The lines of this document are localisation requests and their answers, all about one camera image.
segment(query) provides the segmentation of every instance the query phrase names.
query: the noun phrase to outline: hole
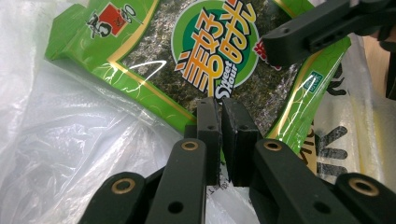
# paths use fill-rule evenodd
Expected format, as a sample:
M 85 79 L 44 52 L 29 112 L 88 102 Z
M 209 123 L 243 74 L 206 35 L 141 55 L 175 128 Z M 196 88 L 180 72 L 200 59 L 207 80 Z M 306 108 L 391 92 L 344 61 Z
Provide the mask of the hole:
M 193 151 L 198 148 L 198 143 L 196 142 L 185 142 L 181 144 L 181 148 L 188 151 Z
M 348 183 L 349 186 L 354 190 L 366 196 L 374 197 L 379 194 L 379 189 L 367 180 L 361 178 L 351 178 L 349 179 Z
M 246 124 L 239 126 L 240 130 L 247 130 L 248 126 Z
M 178 214 L 183 211 L 183 203 L 180 202 L 172 202 L 168 206 L 168 211 L 173 214 Z
M 285 27 L 285 28 L 282 28 L 280 31 L 281 31 L 283 34 L 287 34 L 288 32 L 290 32 L 290 29 L 287 28 L 287 27 Z
M 265 142 L 264 147 L 272 151 L 279 151 L 280 149 L 282 149 L 282 146 L 276 142 Z
M 123 178 L 114 182 L 111 190 L 115 194 L 125 194 L 134 188 L 135 182 L 131 178 Z
M 325 203 L 321 203 L 321 202 L 315 202 L 314 207 L 315 207 L 315 209 L 317 209 L 318 212 L 323 213 L 323 214 L 330 214 L 330 212 L 332 211 L 332 209 L 330 209 L 330 207 L 328 205 L 326 205 Z
M 131 183 L 129 183 L 128 181 L 123 181 L 123 182 L 120 182 L 120 183 L 116 186 L 116 188 L 117 188 L 118 190 L 125 190 L 125 189 L 128 189 L 130 186 L 131 186 Z

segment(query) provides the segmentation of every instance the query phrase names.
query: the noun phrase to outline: red logo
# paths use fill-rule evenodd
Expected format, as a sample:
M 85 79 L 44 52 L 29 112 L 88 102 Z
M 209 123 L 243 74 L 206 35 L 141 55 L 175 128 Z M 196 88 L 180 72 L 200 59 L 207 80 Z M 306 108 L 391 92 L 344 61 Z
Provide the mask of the red logo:
M 125 4 L 123 8 L 117 8 L 113 4 L 108 3 L 103 11 L 97 14 L 95 11 L 91 14 L 86 24 L 92 30 L 91 38 L 96 35 L 107 37 L 110 34 L 118 36 L 122 28 L 128 23 L 134 21 L 143 24 L 137 17 L 134 9 Z

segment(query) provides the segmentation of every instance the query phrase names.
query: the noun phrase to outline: green label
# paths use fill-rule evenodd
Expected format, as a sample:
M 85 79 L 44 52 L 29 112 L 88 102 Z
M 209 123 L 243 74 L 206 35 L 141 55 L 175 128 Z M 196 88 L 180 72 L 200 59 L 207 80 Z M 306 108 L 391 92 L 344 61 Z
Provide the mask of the green label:
M 256 12 L 238 0 L 198 1 L 179 16 L 172 36 L 175 71 L 207 96 L 230 97 L 254 71 Z
M 305 84 L 303 85 L 303 88 L 314 93 L 318 85 L 320 84 L 320 81 L 323 79 L 323 75 L 313 71 L 311 72 L 311 75 L 309 78 L 306 80 Z

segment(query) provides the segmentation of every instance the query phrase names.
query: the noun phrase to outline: green plastic wrapper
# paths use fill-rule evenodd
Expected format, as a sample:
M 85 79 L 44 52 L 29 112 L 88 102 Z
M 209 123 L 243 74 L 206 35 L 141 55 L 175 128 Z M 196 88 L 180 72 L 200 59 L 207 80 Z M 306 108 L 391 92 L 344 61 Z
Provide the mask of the green plastic wrapper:
M 290 67 L 266 61 L 261 36 L 307 0 L 96 0 L 57 17 L 46 56 L 69 58 L 180 132 L 196 103 L 233 97 L 264 136 L 300 151 L 347 38 Z

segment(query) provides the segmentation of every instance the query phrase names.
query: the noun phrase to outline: nori sheet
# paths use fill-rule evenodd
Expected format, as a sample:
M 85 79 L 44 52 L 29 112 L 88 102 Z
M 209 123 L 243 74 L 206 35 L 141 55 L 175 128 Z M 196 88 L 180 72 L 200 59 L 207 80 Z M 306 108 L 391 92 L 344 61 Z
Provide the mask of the nori sheet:
M 153 76 L 151 74 L 158 69 L 158 64 L 139 66 L 133 70 L 147 78 L 191 113 L 196 109 L 197 102 L 205 98 L 206 94 L 183 79 L 180 72 L 174 71 L 176 64 L 172 56 L 171 38 L 177 17 L 193 2 L 195 1 L 161 1 L 139 45 L 122 61 L 127 67 L 146 62 L 167 61 L 166 65 Z M 290 17 L 271 0 L 242 2 L 249 2 L 253 5 L 257 16 L 255 24 L 260 35 L 290 20 Z M 295 64 L 276 71 L 259 59 L 250 78 L 233 90 L 232 97 L 245 105 L 263 135 L 269 131 L 285 105 L 300 66 L 300 64 Z

